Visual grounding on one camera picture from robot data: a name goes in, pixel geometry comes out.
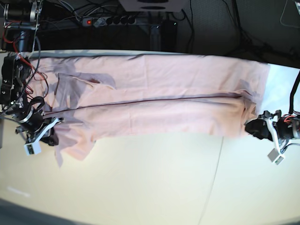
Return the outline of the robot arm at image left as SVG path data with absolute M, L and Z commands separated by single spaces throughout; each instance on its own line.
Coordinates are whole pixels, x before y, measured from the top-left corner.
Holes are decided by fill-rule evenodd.
M 39 74 L 39 66 L 32 65 L 26 53 L 40 48 L 36 36 L 42 14 L 41 0 L 4 1 L 4 31 L 1 50 L 8 55 L 1 68 L 0 112 L 1 118 L 12 116 L 19 127 L 16 133 L 26 133 L 26 142 L 42 141 L 49 146 L 59 143 L 53 127 L 53 118 L 43 117 L 45 104 L 42 96 L 31 97 L 31 81 Z

